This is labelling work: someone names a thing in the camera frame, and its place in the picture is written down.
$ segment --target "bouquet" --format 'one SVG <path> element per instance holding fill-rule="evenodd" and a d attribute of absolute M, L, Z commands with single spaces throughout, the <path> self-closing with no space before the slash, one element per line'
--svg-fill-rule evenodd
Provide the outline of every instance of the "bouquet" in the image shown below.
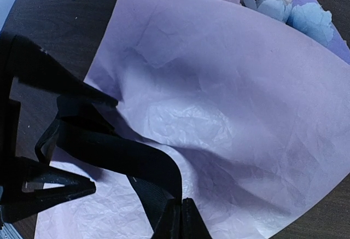
<path fill-rule="evenodd" d="M 332 14 L 316 2 L 293 5 L 293 0 L 227 0 L 241 4 L 299 30 L 322 45 L 332 40 Z"/>
<path fill-rule="evenodd" d="M 117 0 L 85 82 L 120 101 L 99 109 L 119 136 L 173 159 L 213 239 L 264 239 L 350 173 L 349 63 L 316 0 Z M 97 191 L 36 239 L 152 237 L 126 176 L 51 164 Z"/>

